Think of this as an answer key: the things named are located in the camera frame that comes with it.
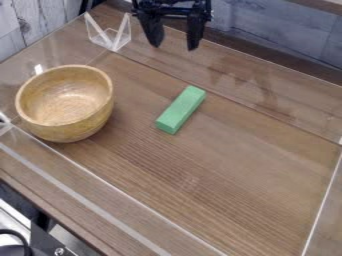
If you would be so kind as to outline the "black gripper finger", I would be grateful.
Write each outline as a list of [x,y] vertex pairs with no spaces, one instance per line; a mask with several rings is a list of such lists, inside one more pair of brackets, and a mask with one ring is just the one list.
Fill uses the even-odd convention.
[[139,11],[136,14],[147,40],[153,47],[159,47],[164,39],[161,17],[155,13]]
[[187,49],[189,51],[199,47],[203,38],[205,23],[211,20],[207,12],[191,12],[187,16]]

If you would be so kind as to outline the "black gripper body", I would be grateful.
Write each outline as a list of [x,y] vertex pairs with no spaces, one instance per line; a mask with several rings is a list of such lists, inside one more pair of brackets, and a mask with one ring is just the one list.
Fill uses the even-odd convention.
[[132,13],[157,13],[161,15],[185,16],[192,11],[212,14],[211,0],[130,0]]

